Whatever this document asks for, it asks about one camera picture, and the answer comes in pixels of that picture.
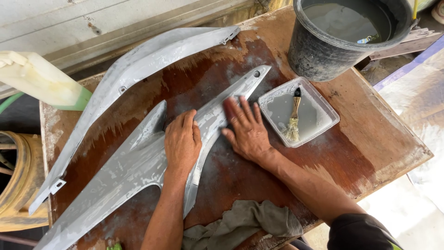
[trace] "water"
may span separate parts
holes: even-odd
[[[297,111],[299,117],[297,127],[299,128],[299,140],[304,141],[331,124],[332,119],[303,88],[301,91],[301,102]],[[286,93],[275,97],[272,102],[267,104],[267,110],[271,113],[270,118],[273,123],[282,131],[288,125],[293,110],[293,94]]]
[[[354,43],[380,43],[391,33],[390,20],[382,6],[371,0],[334,0],[325,4],[304,1],[304,13],[319,29]]]

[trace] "hand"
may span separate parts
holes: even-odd
[[[166,181],[186,181],[199,157],[202,141],[197,122],[193,121],[195,115],[194,109],[183,112],[165,130]]]
[[[227,119],[234,128],[222,129],[222,134],[233,146],[233,150],[247,160],[261,164],[261,161],[269,155],[274,148],[270,145],[267,129],[265,128],[259,105],[253,105],[254,115],[251,112],[245,97],[239,97],[242,105],[238,107],[236,100],[229,97],[224,101],[224,109]]]

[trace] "white plastic jug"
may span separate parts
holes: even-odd
[[[0,81],[61,110],[84,110],[92,95],[34,52],[0,51]]]

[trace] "gray rag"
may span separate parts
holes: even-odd
[[[302,226],[288,207],[270,201],[233,203],[229,211],[207,226],[196,225],[183,232],[183,250],[231,250],[251,235],[264,229],[277,237],[303,235]]]

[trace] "clear plastic tray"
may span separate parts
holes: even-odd
[[[287,112],[280,112],[280,115],[282,115],[282,118],[280,119],[287,121],[286,124],[283,124],[281,122],[279,122],[279,124],[276,124],[273,121],[273,119],[271,118],[273,115],[273,111],[268,110],[268,105],[272,103],[276,97],[280,97],[285,94],[293,95],[297,87],[301,88],[301,97],[302,97],[301,104],[298,110],[298,115],[299,115],[298,128],[299,128],[300,140],[289,141],[282,133],[282,130],[288,124],[288,120],[291,115],[291,107],[293,106],[293,100],[291,99],[291,101],[289,101],[291,103],[288,104],[285,103],[285,111],[287,111],[288,109],[290,110],[288,114],[286,114]],[[339,122],[339,115],[334,111],[334,109],[324,99],[324,97],[322,97],[322,95],[313,87],[313,85],[311,85],[311,83],[308,82],[308,80],[305,79],[304,77],[298,77],[296,79],[293,79],[291,81],[282,84],[277,88],[272,89],[268,93],[259,97],[258,104],[265,118],[268,120],[268,122],[272,125],[274,131],[276,131],[278,136],[281,138],[285,147],[297,148],[302,144],[314,139],[316,136],[322,134],[323,132],[325,132],[326,130],[328,130],[333,125]],[[303,110],[305,113],[304,112],[301,113],[301,109],[305,108],[302,107],[301,105],[306,105],[306,104],[308,108]],[[304,122],[307,123],[306,121],[302,121],[305,118],[304,114],[311,114],[311,117],[313,117],[312,110],[316,112],[316,122],[315,124],[308,123],[308,125],[304,127],[303,123]]]

